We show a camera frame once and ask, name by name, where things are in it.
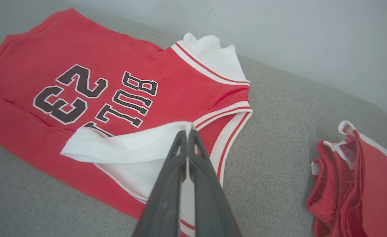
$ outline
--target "white trim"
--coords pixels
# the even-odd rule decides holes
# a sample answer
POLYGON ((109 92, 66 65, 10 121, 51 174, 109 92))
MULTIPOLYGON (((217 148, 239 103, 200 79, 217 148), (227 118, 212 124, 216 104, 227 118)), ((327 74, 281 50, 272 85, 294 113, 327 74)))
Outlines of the white trim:
POLYGON ((312 172, 312 175, 319 175, 321 172, 321 164, 311 162, 311 172, 312 172))
POLYGON ((351 161, 347 155, 344 153, 344 151, 341 149, 341 146, 344 145, 344 144, 347 144, 345 141, 341 141, 337 144, 334 145, 334 149, 335 151, 338 153, 338 155, 347 162, 347 165, 348 167, 353 170, 354 167, 356 166, 356 163, 354 163, 353 161, 351 161))
POLYGON ((197 120, 195 120, 193 122, 193 125, 195 126, 196 130, 199 131, 200 129, 202 129, 203 127, 205 127, 208 124, 212 123, 213 121, 215 121, 218 118, 221 118, 221 117, 224 117, 224 116, 227 116, 227 115, 230 115, 230 114, 240 113, 240 112, 252 112, 252 108, 250 108, 250 105, 249 105, 248 101, 240 101, 240 102, 234 103, 234 104, 232 104, 230 106, 227 106, 225 108, 219 109, 217 111, 213 111, 213 112, 210 112, 208 114, 205 114, 202 117, 199 117, 197 120), (249 107, 249 108, 238 109, 238 110, 235 110, 235 111, 231 111, 231 112, 225 113, 227 111, 230 111, 230 110, 233 110, 233 109, 236 109, 236 108, 240 108, 240 107, 249 107), (206 123, 201 124, 201 126, 198 126, 200 123, 204 122, 205 120, 207 120, 209 118, 212 118, 212 119, 208 120, 206 123))
POLYGON ((134 197, 137 201, 142 202, 143 204, 147 204, 147 201, 136 198, 136 197, 135 197, 134 195, 132 195, 130 192, 128 192, 128 193, 129 193, 132 197, 134 197))
POLYGON ((360 138, 366 142, 367 144, 375 147, 376 149, 378 149, 380 152, 382 152, 385 156, 387 156, 387 150, 384 148, 384 147, 381 147, 380 144, 378 144, 377 142, 375 142, 374 140, 372 140, 371 138, 368 138, 366 137, 365 135, 363 135, 362 133, 360 133, 360 138))
POLYGON ((227 143, 229 143, 229 137, 236 129, 237 125, 240 123, 243 116, 246 112, 237 113, 221 130, 219 136, 216 139, 216 142, 213 145, 210 153, 210 161, 213 164, 214 171, 216 174, 219 170, 219 163, 221 160, 222 152, 227 143))
MULTIPOLYGON (((183 45, 179 44, 180 47, 182 47, 186 52, 189 52, 189 50, 186 49, 186 47, 184 47, 183 45)), ((196 69, 198 72, 204 74, 205 76, 209 77, 210 79, 213 79, 214 81, 216 82, 219 82, 221 84, 227 84, 227 85, 245 85, 245 86, 250 86, 250 81, 246 80, 246 79, 243 79, 243 78, 240 78, 240 77, 237 77, 235 79, 230 79, 230 80, 233 80, 233 81, 227 81, 227 80, 224 80, 214 74, 212 74, 211 72, 209 72, 207 69, 205 69, 203 66, 199 65, 197 62, 195 62, 194 60, 192 60, 187 54, 185 54, 185 52, 183 52, 177 45, 172 45, 171 46, 171 49, 174 50, 175 53, 177 53, 177 55, 182 59, 184 60, 186 63, 188 63, 191 67, 193 67, 194 69, 196 69)), ((200 59, 198 59, 197 57, 195 57, 195 55, 193 54, 189 54, 191 57, 195 58, 195 60, 197 60, 198 62, 200 62, 201 64, 203 64, 204 66, 206 66, 203 62, 201 62, 200 59)))
POLYGON ((364 134, 360 133, 360 132, 356 129, 356 127, 355 127, 352 123, 350 123, 349 121, 343 120, 343 121, 338 125, 338 131, 339 131, 341 134, 344 134, 344 135, 347 135, 347 134, 353 135, 353 131, 354 131, 354 130, 356 130, 356 132, 359 133, 360 138, 361 138, 364 142, 366 142, 367 144, 369 144, 369 145, 375 147, 375 148, 378 149, 380 152, 382 152, 385 156, 387 156, 387 150, 386 150, 384 147, 382 147, 380 144, 378 144, 377 142, 375 142, 375 141, 372 140, 371 138, 368 138, 368 137, 366 137, 364 134), (344 128, 345 128, 347 125, 349 126, 349 128, 347 129, 346 132, 343 132, 344 128))
MULTIPOLYGON (((243 129, 243 127, 245 126, 246 122, 249 120, 249 118, 252 116, 252 112, 242 112, 242 113, 238 113, 239 115, 245 115, 246 114, 246 118, 243 120, 243 122, 240 124, 239 128, 236 130, 235 134, 232 136, 231 140, 228 141, 228 146, 227 146, 227 149, 225 150, 225 153, 224 153, 224 156, 222 158, 222 164, 221 164, 221 170, 220 170, 220 178, 219 178, 219 181, 220 181, 220 184, 221 184, 221 187, 222 187, 222 184, 223 184, 223 179, 224 179, 224 168, 225 168, 225 161, 227 160, 227 156, 228 156, 228 152, 230 151, 230 148, 231 148, 231 145, 233 144, 234 140, 236 139, 237 135, 239 135, 240 131, 243 129)), ((239 121, 237 121, 238 119, 234 119, 236 117, 236 115, 230 120, 233 121, 233 123, 237 123, 239 124, 240 121, 243 119, 244 116, 241 116, 239 118, 239 121)), ((216 145, 217 142, 220 142, 219 140, 220 136, 217 138, 216 142, 214 143, 214 145, 216 145)))
POLYGON ((324 141, 323 144, 331 149, 332 152, 335 152, 334 145, 333 143, 329 141, 324 141))
POLYGON ((195 230, 188 228, 185 226, 182 222, 180 222, 180 230, 185 233, 189 237, 194 237, 195 236, 195 230))
MULTIPOLYGON (((246 80, 246 77, 245 75, 243 74, 243 71, 242 71, 242 68, 240 66, 240 63, 239 63, 239 60, 237 59, 237 55, 236 53, 234 52, 234 55, 236 57, 236 62, 237 62, 237 66, 239 66, 240 68, 240 74, 235 74, 235 73, 230 73, 230 75, 228 74, 224 74, 222 73, 221 70, 216 70, 216 68, 214 67, 211 67, 210 65, 208 65, 206 62, 204 62, 202 59, 200 59, 199 57, 197 57, 194 53, 192 53, 192 51, 185 45, 185 42, 183 42, 183 40, 179 40, 177 42, 177 45, 176 46, 180 46, 180 48, 182 48, 183 50, 185 50, 192 58, 194 58, 197 62, 199 62, 200 64, 202 64, 202 67, 206 67, 206 69, 209 69, 211 71, 213 71, 215 74, 218 74, 219 76, 221 77, 224 77, 228 80, 232 80, 232 81, 237 81, 237 82, 249 82, 250 84, 250 81, 246 80)), ((230 58, 229 55, 225 55, 225 56, 220 56, 220 57, 225 57, 226 59, 230 58)))

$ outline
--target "jersey armhole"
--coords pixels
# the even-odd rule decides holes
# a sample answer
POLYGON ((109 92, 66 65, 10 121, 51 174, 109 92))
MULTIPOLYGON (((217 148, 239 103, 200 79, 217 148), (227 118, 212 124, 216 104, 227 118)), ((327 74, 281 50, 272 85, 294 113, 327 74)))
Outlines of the jersey armhole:
POLYGON ((246 122, 251 117, 252 112, 252 108, 249 106, 248 101, 240 101, 223 109, 205 114, 193 122, 195 128, 200 131, 208 124, 220 118, 234 115, 219 131, 219 134, 212 145, 213 148, 209 152, 211 163, 213 164, 214 171, 216 172, 221 186, 223 184, 225 161, 228 152, 240 130, 242 130, 243 126, 245 126, 246 122))
POLYGON ((61 14, 62 12, 54 13, 50 15, 47 19, 45 19, 41 24, 27 31, 26 33, 20 33, 15 35, 7 35, 5 39, 0 44, 0 56, 5 52, 5 50, 16 40, 24 39, 28 36, 36 35, 49 27, 49 25, 55 20, 55 18, 61 14))

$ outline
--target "red fabric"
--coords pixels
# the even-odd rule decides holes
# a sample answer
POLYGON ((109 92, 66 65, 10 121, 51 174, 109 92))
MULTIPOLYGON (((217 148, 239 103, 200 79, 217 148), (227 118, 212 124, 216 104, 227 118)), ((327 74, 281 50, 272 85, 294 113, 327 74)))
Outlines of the red fabric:
MULTIPOLYGON (((329 178, 332 176, 329 175, 326 160, 314 160, 321 164, 316 187, 308 200, 308 209, 315 215, 314 235, 387 236, 387 155, 380 151, 379 145, 369 144, 362 139, 356 130, 353 135, 348 134, 345 141, 347 144, 344 147, 347 149, 344 151, 355 162, 355 166, 350 170, 340 155, 336 151, 332 152, 332 161, 336 162, 334 179, 338 186, 330 184, 329 178), (337 208, 334 212, 332 205, 318 204, 322 201, 330 203, 333 193, 337 194, 337 208), (334 216, 333 225, 326 221, 326 217, 331 214, 334 216)), ((327 150, 321 149, 320 145, 321 142, 318 151, 321 157, 326 157, 327 150)))
MULTIPOLYGON (((0 145, 19 158, 71 187, 111 207, 139 218, 144 204, 132 198, 108 175, 93 164, 61 156, 59 152, 73 132, 92 121, 101 129, 122 135, 174 121, 194 121, 199 117, 239 101, 248 101, 248 86, 221 84, 199 73, 171 49, 108 30, 73 9, 51 15, 27 33, 7 36, 0 45, 0 145), (78 78, 69 85, 56 81, 73 65, 90 70, 88 89, 99 78, 108 86, 98 98, 77 93, 78 78), (141 80, 158 83, 155 96, 131 90, 122 84, 125 72, 141 80), (64 125, 36 108, 34 98, 46 87, 64 90, 58 98, 72 103, 77 97, 87 102, 87 110, 75 122, 64 125), (152 101, 143 116, 115 104, 117 90, 152 101), (128 121, 106 114, 107 123, 95 117, 108 103, 120 113, 143 119, 139 128, 128 121)), ((72 107, 66 105, 63 111, 72 107)), ((201 130, 207 134, 210 152, 216 137, 231 117, 222 118, 201 130)))

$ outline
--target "white fabric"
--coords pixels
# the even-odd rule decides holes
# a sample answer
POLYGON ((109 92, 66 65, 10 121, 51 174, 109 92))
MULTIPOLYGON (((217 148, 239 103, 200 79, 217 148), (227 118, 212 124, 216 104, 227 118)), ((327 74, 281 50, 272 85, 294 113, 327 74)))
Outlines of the white fabric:
POLYGON ((189 122, 174 122, 126 135, 104 137, 88 127, 79 128, 61 154, 81 162, 131 164, 165 159, 176 134, 195 128, 189 122))
POLYGON ((348 150, 346 147, 343 147, 343 145, 347 144, 345 141, 341 141, 337 144, 335 144, 334 149, 338 153, 338 155, 347 162, 348 167, 353 170, 354 166, 356 165, 353 161, 351 161, 347 155, 344 153, 345 150, 348 150))
POLYGON ((193 124, 195 125, 196 129, 200 130, 201 128, 207 126, 216 119, 230 114, 237 114, 240 112, 252 112, 248 101, 236 102, 220 110, 205 114, 202 117, 196 119, 193 124))
POLYGON ((246 81, 234 45, 221 48, 220 39, 216 36, 204 36, 197 40, 191 33, 186 33, 183 40, 178 43, 186 47, 214 72, 246 81))
POLYGON ((311 171, 312 175, 319 175, 321 170, 321 164, 320 163, 315 163, 311 162, 311 171))
MULTIPOLYGON (((347 120, 343 120, 339 126, 338 126, 338 131, 341 133, 341 134, 350 134, 350 135, 353 135, 353 131, 356 130, 356 127, 350 123, 349 121, 347 120)), ((384 147, 381 147, 380 144, 378 144, 377 142, 375 142, 374 140, 372 140, 371 138, 368 138, 366 137, 364 134, 358 132, 359 135, 360 135, 360 138, 365 141, 367 144, 370 144, 371 146, 377 148, 378 150, 380 150, 385 156, 387 156, 387 150, 384 148, 384 147)))

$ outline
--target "printed number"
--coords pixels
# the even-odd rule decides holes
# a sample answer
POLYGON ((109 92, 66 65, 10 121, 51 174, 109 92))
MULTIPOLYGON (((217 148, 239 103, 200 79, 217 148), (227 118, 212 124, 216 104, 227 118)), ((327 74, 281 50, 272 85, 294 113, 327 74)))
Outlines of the printed number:
POLYGON ((81 65, 75 64, 70 69, 68 69, 65 73, 56 78, 56 81, 59 83, 69 86, 75 79, 74 76, 77 76, 75 91, 84 95, 87 98, 98 98, 100 94, 107 87, 107 80, 104 78, 99 78, 94 84, 97 86, 94 89, 90 90, 90 73, 91 70, 83 67, 81 65))
POLYGON ((125 71, 122 77, 122 83, 127 87, 130 87, 134 90, 146 92, 152 96, 156 96, 157 94, 157 82, 141 80, 139 78, 131 76, 131 73, 127 71, 125 71))
MULTIPOLYGON (((99 78, 96 82, 94 82, 94 84, 96 84, 96 87, 94 87, 93 89, 90 89, 90 73, 91 73, 90 69, 83 67, 79 64, 75 64, 55 80, 67 87, 71 85, 73 81, 76 80, 76 86, 75 86, 76 92, 90 99, 98 98, 103 93, 103 91, 107 88, 108 81, 104 78, 99 78)), ((131 76, 131 73, 127 71, 125 71, 122 77, 122 84, 134 90, 148 93, 151 96, 156 96, 157 94, 157 87, 158 87, 157 82, 149 81, 149 80, 141 80, 139 78, 131 76)), ((66 105, 69 105, 67 101, 60 98, 58 98, 53 104, 47 101, 51 96, 58 97, 63 91, 64 91, 64 88, 59 86, 45 87, 34 98, 33 106, 36 107, 37 109, 40 109, 45 114, 49 114, 51 117, 53 117, 54 119, 58 120, 63 124, 75 123, 75 121, 77 121, 78 118, 80 118, 87 110, 87 102, 77 97, 70 104, 72 109, 66 112, 63 110, 63 107, 66 105)), ((131 94, 124 90, 117 90, 115 95, 112 98, 112 101, 118 105, 133 109, 143 116, 147 114, 148 109, 153 103, 152 100, 146 97, 131 94), (133 102, 128 101, 127 99, 138 100, 144 106, 139 106, 133 102)), ((136 128, 139 128, 142 124, 142 120, 139 119, 138 117, 132 117, 132 116, 129 116, 128 114, 122 114, 119 111, 115 110, 109 104, 105 104, 101 108, 101 110, 97 113, 95 119, 102 121, 103 123, 107 123, 109 121, 109 118, 106 117, 106 114, 112 114, 120 119, 127 120, 128 122, 131 123, 132 126, 135 126, 136 128)), ((105 130, 97 127, 97 124, 92 121, 90 121, 89 123, 86 123, 84 126, 96 129, 106 134, 109 137, 113 136, 109 132, 106 132, 105 130)))
POLYGON ((47 101, 51 96, 58 97, 63 90, 62 87, 58 86, 45 87, 44 90, 34 98, 33 106, 40 109, 45 114, 49 114, 63 124, 74 123, 87 110, 87 102, 77 97, 72 104, 70 104, 72 109, 69 112, 65 112, 62 108, 69 105, 65 100, 57 99, 53 104, 47 101))
POLYGON ((127 114, 121 114, 119 111, 113 109, 113 107, 109 104, 105 104, 103 108, 98 112, 95 116, 95 119, 102 121, 103 123, 107 123, 109 121, 108 117, 105 117, 106 114, 113 114, 114 116, 124 119, 131 123, 132 126, 139 128, 141 126, 142 120, 138 117, 131 117, 127 114))

